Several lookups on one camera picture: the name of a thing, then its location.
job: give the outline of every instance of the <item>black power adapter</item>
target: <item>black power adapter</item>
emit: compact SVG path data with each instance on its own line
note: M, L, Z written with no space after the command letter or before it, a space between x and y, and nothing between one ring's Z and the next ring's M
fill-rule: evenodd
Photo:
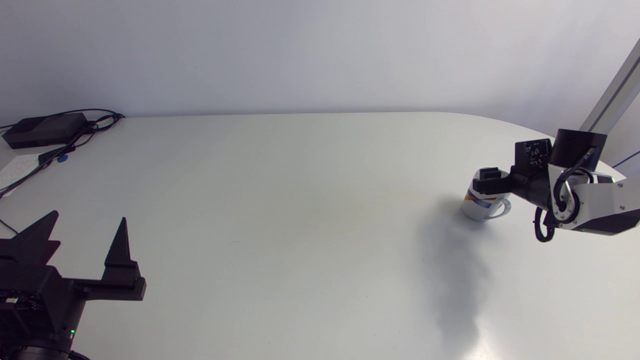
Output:
M12 149L68 144L87 124L83 113L30 117L20 120L2 137Z

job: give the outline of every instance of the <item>mug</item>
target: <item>mug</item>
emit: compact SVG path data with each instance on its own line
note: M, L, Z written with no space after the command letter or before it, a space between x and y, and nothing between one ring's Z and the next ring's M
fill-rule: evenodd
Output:
M474 179L479 179L480 170L476 172ZM498 193L493 195L483 195L474 190L473 181L467 189L465 200L462 202L462 212L471 220L485 222L494 218L503 217L511 211L511 203L507 200L510 193Z

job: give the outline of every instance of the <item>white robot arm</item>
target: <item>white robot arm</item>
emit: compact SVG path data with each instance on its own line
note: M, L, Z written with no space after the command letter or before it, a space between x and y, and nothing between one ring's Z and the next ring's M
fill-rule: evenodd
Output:
M515 165L504 175L484 168L474 190L484 194L511 192L536 205L536 237L546 242L555 229L613 235L640 223L640 176L618 182L595 172L607 136L560 129L549 139L516 143ZM547 212L540 231L540 219Z

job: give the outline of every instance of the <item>black cable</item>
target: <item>black cable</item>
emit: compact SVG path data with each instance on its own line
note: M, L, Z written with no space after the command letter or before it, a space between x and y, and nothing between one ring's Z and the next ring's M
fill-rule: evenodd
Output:
M569 177L573 175L573 173L578 170L584 164L585 161L593 154L595 151L595 147L591 147L585 155L583 155L572 168L566 169L556 180L556 184L554 185L553 196L554 200L558 206L558 210L564 211L566 210L566 202L560 198L560 191L562 189L562 185L569 180Z
M69 141L68 144L66 144L65 146L61 147L59 149L58 152L55 152L52 156L50 156L48 159L44 160L41 162L41 164L36 167L34 170L32 170L30 173L28 173L26 176L20 178L19 180L17 180L16 182L5 186L4 188L0 189L0 198L2 198L4 195L6 195L8 192L10 192L11 190L15 189L16 187L18 187L19 185L21 185L22 183L24 183L27 179L29 179L30 177L34 176L35 174L37 174L38 172L40 172L41 170L47 168L51 162L57 158L58 156L61 156L63 154L66 154L68 152L68 150L70 148L75 148L77 146L75 146L75 143L78 141L78 139L80 139L80 137L82 137L83 135L87 135L87 134L91 134L91 136L89 136L89 138L84 141L83 143L79 144L79 146L82 146L86 143L88 143L93 136L100 131L106 131L108 129L110 129L111 127L113 127L120 119L124 118L125 116L117 113L115 111L111 111L111 110L106 110L106 109L99 109L99 108L87 108L87 109L78 109L78 110L70 110L70 111L64 111L61 113L56 113L56 114L52 114L52 115L48 115L46 117L52 117L52 116L58 116L58 115L64 115L64 114L68 114L68 113L77 113L77 112L82 112L82 111L105 111L108 112L110 115L105 115L101 118L99 118L98 120L95 121L89 121L87 123L88 126L86 126L84 129L82 129L78 135L76 135L71 141ZM106 125L106 126L102 126L99 127L97 124L99 122L105 121L109 118L112 118L113 121Z
M78 135L76 135L76 137L71 140L68 144L66 144L64 147L61 147L60 150L58 152L56 152L55 154L53 154L49 159L43 161L38 167L36 167L35 169L33 169L30 173L28 173L27 175L25 175L24 177L20 178L19 180L17 180L16 182L5 186L4 188L0 189L0 198L2 198L6 193L10 192L11 190L15 189L16 187L18 187L19 185L21 185L24 181L26 181L27 179L29 179L31 176L34 176L35 174L37 174L39 171L43 170L44 168L48 167L49 164L51 164L51 162L53 161L53 159L57 158L58 156L61 156L62 154L65 153L65 151L72 146L76 141L78 141L78 139L83 136L85 134L85 131L87 129L89 129L90 127L86 127L84 128Z
M6 222L2 221L2 219L0 219L0 224L3 224L4 226L8 227L11 231L13 231L16 235L18 235L18 232L14 228L9 226L9 224L7 224Z
M575 173L576 174L582 173L582 174L586 175L589 178L589 183L590 184L593 184L595 182L595 178L593 177L593 173L590 172L588 169L580 167L580 168L578 168L578 170L576 170Z
M630 158L633 158L634 156L636 156L636 155L638 155L638 154L640 154L640 151L633 153L633 155L631 155L631 156L627 156L627 158L626 158L626 159L624 159L624 160L622 160L621 162L619 162L619 163L617 163L617 164L613 165L613 166L612 166L612 168L616 168L617 166L622 165L624 162L626 162L627 160L629 160Z
M542 217L542 208L536 208L536 214L533 218L533 228L536 231L536 239L538 241L546 243L554 238L556 230L553 227L547 226L547 234L544 235L540 229L540 218Z
M80 146L82 146L82 145L84 145L84 144L88 143L89 141L91 141L91 139L92 139L92 138L97 134L97 131L95 131L95 129L97 129L97 126L96 126L96 125L94 125L93 129L94 129L94 132L92 132L92 133L91 133L91 135L89 135L89 137L88 137L85 141L83 141L83 142L81 142L81 143L77 144L77 145L76 145L76 149L77 149L78 147L80 147Z

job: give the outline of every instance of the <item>table surface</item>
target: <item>table surface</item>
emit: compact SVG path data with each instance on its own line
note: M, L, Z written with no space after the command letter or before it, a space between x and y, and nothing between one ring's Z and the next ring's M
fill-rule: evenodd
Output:
M522 199L459 211L478 168L546 137L453 113L125 119L0 218L58 210L50 264L99 279L127 217L147 294L87 303L94 360L639 359L637 230L543 244Z

